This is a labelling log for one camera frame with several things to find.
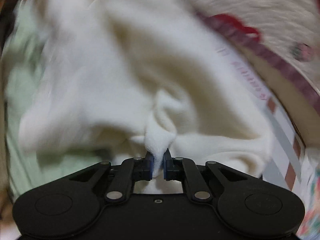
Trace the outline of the cream fleece garment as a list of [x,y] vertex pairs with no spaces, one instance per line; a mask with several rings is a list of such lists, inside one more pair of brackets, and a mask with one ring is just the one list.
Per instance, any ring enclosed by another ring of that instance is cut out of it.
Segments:
[[149,151],[153,180],[137,193],[175,193],[162,157],[218,161],[259,177],[273,131],[183,0],[27,0],[43,74],[21,118],[25,153],[107,149],[115,163]]

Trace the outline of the light green cloth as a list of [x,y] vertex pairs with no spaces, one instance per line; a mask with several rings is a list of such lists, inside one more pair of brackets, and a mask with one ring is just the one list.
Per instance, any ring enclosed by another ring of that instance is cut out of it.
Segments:
[[42,77],[43,42],[37,34],[35,17],[28,5],[19,4],[14,16],[14,28],[5,42],[1,64],[5,69],[9,190],[11,198],[17,199],[35,187],[111,158],[108,150],[25,154],[19,148],[20,119],[31,105]]

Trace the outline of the plaid bed blanket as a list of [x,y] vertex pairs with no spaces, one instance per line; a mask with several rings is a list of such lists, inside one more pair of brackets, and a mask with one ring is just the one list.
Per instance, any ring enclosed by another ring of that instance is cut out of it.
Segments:
[[264,108],[275,140],[272,157],[263,172],[263,180],[299,194],[304,145],[280,103],[270,96]]

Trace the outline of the floral bed sheet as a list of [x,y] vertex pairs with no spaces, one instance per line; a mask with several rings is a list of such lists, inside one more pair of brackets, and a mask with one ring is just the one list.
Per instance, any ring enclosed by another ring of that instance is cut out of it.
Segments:
[[308,147],[305,150],[301,183],[306,213],[298,236],[300,239],[319,239],[319,149]]

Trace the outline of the bear print quilt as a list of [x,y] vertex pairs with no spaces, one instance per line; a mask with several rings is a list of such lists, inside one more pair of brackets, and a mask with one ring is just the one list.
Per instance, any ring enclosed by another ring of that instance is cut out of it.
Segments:
[[255,71],[274,88],[277,81],[289,81],[298,88],[310,86],[319,93],[319,10],[316,0],[187,0],[205,15],[229,14],[246,27],[257,29],[260,42],[279,55],[295,70],[272,70],[269,66]]

